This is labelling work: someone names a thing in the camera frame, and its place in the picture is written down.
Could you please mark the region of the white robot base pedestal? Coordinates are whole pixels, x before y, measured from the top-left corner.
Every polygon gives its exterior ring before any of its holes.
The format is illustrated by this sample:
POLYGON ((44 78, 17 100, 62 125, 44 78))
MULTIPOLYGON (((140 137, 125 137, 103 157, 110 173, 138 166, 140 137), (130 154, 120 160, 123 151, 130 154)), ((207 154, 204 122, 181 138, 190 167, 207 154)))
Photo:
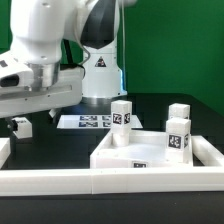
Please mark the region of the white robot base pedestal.
POLYGON ((84 63, 82 101, 99 104, 125 96, 123 72, 117 64, 117 42, 101 49, 88 47, 87 50, 90 58, 84 63))

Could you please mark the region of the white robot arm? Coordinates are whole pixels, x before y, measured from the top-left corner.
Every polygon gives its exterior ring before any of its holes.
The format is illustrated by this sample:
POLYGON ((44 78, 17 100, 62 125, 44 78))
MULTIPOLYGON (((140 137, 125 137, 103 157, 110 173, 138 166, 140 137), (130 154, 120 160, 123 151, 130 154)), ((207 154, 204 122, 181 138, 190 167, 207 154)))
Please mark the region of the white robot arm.
POLYGON ((117 36, 119 8, 136 2, 12 0, 12 43, 0 54, 0 118, 78 104, 85 70, 60 67, 61 42, 107 46, 117 36))

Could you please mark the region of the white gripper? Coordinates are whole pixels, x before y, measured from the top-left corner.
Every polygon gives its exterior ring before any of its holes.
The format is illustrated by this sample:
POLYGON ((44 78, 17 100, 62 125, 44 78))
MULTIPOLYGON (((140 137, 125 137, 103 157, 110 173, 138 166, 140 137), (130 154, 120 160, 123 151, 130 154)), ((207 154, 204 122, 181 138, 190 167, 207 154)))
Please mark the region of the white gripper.
POLYGON ((46 90, 8 92, 0 90, 0 118, 6 118, 11 132, 18 130, 18 124, 11 116, 19 116, 38 111, 49 111, 54 119, 62 107, 77 105, 82 99, 84 70, 80 67, 62 70, 58 82, 46 90))

